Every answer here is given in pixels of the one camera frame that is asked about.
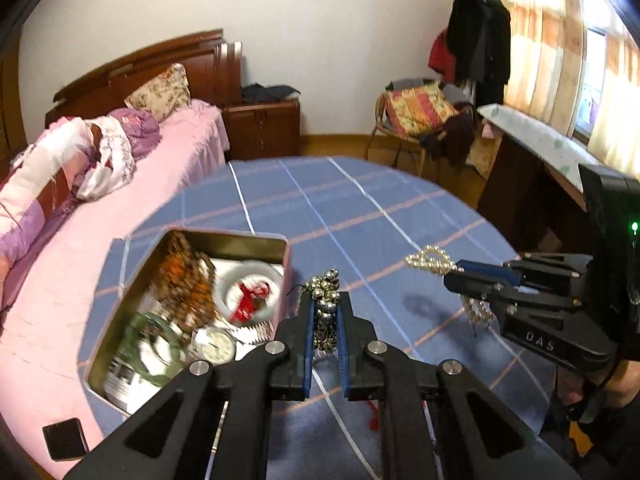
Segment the person's right hand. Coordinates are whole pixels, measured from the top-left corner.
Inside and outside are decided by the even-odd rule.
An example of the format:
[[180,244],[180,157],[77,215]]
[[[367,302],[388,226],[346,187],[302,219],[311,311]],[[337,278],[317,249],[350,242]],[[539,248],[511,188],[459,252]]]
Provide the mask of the person's right hand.
[[588,378],[559,367],[556,371],[556,388],[561,402],[570,405],[582,400],[587,384],[602,387],[605,403],[611,408],[623,408],[639,393],[640,363],[638,361],[620,361],[610,375],[602,372]]

